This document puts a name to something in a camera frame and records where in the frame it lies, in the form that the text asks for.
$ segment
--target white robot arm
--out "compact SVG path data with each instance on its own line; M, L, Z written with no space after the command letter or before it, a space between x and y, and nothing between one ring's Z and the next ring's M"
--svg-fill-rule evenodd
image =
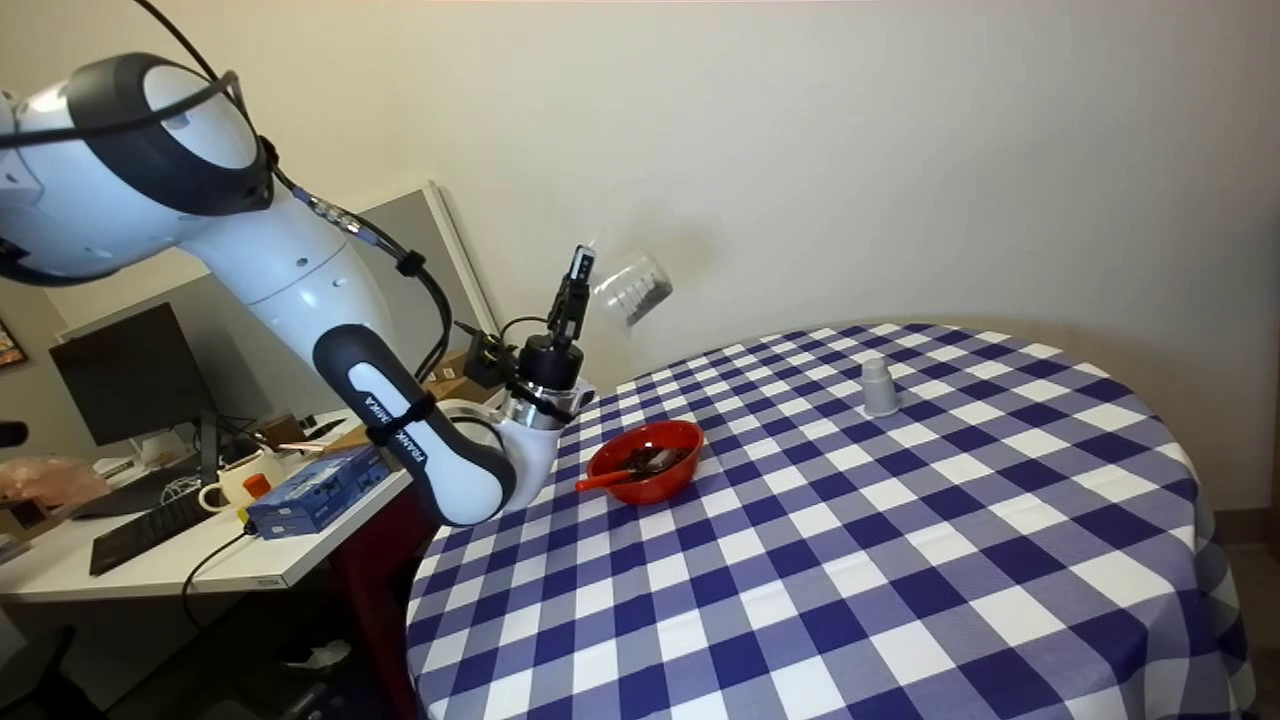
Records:
M0 277L85 285L166 249L202 255L310 360L444 523L492 519L547 473L551 431L504 426L509 449L477 443L401 367L353 242L281 179L226 82L133 51L0 95Z

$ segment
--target round table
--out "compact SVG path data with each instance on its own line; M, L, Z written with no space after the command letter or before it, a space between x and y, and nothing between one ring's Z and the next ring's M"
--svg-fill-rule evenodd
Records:
M899 411L861 403L885 353ZM710 438L657 507L576 496L615 431ZM440 533L429 715L1176 715L1252 703L1185 449L1114 378L954 323L806 329L576 416L526 513Z

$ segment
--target red bowl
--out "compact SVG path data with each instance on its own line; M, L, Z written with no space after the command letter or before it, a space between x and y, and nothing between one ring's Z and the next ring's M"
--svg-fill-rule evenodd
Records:
M588 475L628 468L639 449L667 449L678 451L678 464L645 481L608 483L604 493L614 493L624 504L666 504L692 483L695 460L706 451L706 431L688 422L657 422L657 426L634 428L624 438L614 438L588 460Z

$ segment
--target computer monitor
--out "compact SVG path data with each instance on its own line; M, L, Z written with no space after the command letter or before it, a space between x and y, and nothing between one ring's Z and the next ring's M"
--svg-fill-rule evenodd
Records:
M95 443L218 422L213 392L167 305L66 342L50 356Z

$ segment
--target checkered tablecloth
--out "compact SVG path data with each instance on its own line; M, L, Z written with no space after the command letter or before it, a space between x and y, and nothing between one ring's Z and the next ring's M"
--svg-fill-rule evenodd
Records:
M861 356L899 411L867 422ZM688 416L688 496L576 496ZM1187 458L1114 378L998 331L715 348L566 428L526 513L440 533L410 607L429 715L1233 715L1252 672Z

